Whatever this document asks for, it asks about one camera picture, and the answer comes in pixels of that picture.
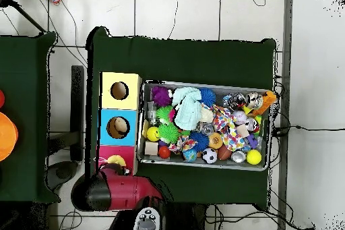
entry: light blue cloth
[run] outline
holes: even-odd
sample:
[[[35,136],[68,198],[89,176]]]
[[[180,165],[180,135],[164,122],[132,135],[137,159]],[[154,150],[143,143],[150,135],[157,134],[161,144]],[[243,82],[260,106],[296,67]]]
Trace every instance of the light blue cloth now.
[[[172,97],[172,106],[177,110],[175,124],[183,130],[194,130],[201,119],[201,92],[194,87],[177,88]]]

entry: yellow box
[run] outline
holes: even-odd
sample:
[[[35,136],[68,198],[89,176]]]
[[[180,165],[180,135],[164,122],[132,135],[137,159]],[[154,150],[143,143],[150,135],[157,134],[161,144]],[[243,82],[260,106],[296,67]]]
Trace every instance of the yellow box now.
[[[102,72],[102,108],[137,110],[142,79],[137,74]]]

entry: metal tray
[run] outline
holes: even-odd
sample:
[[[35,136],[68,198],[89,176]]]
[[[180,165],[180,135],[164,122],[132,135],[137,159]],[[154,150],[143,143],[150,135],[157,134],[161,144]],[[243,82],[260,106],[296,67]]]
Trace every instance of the metal tray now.
[[[259,136],[263,138],[261,144],[261,155],[262,160],[258,165],[250,165],[246,161],[242,163],[236,163],[230,159],[225,161],[216,161],[215,163],[209,165],[206,164],[201,158],[197,158],[196,161],[192,163],[186,163],[181,155],[171,154],[169,159],[162,159],[159,156],[150,156],[144,154],[144,147],[146,139],[142,136],[142,127],[144,120],[147,118],[148,112],[148,102],[151,101],[151,89],[157,85],[165,86],[172,91],[176,88],[182,88],[186,86],[195,87],[195,88],[209,88],[214,91],[216,94],[216,105],[222,106],[223,96],[240,92],[244,95],[250,92],[257,92],[260,94],[266,93],[268,90],[256,89],[256,88],[239,88],[239,87],[230,87],[230,86],[216,86],[216,85],[206,85],[206,84],[190,84],[182,82],[167,82],[167,81],[153,81],[146,80],[142,84],[141,94],[140,94],[140,112],[139,112],[139,123],[137,131],[137,159],[141,163],[155,163],[161,165],[182,165],[187,167],[207,167],[215,169],[240,169],[246,171],[264,171],[267,169],[269,164],[270,149],[271,149],[271,130],[272,130],[272,110],[271,106],[265,113],[262,115],[261,127]]]

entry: green tablecloth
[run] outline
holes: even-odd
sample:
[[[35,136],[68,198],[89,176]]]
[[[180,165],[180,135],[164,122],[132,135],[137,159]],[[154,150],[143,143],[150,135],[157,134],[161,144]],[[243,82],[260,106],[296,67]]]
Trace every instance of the green tablecloth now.
[[[89,35],[88,43],[92,47],[89,60],[93,63],[91,145],[96,145],[97,137],[100,71],[135,73],[143,80],[272,89],[276,47],[273,39],[204,42],[108,37],[104,28],[98,28]],[[90,154],[92,158],[95,156],[95,146],[91,147]],[[267,170],[256,172],[142,163],[137,175],[149,177],[162,188],[166,198],[175,202],[267,206]]]
[[[0,162],[0,201],[56,202],[44,182],[47,154],[47,59],[55,41],[50,32],[36,38],[0,36],[0,109],[17,126],[13,152]]]

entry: yellow smiley ball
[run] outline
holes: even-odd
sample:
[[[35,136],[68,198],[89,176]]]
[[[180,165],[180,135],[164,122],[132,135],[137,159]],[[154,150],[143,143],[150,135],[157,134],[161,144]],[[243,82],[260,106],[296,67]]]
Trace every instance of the yellow smiley ball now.
[[[157,127],[148,128],[146,135],[151,142],[157,142],[159,140],[159,131]]]
[[[261,154],[258,150],[250,150],[247,153],[247,162],[251,165],[257,165],[261,162]]]

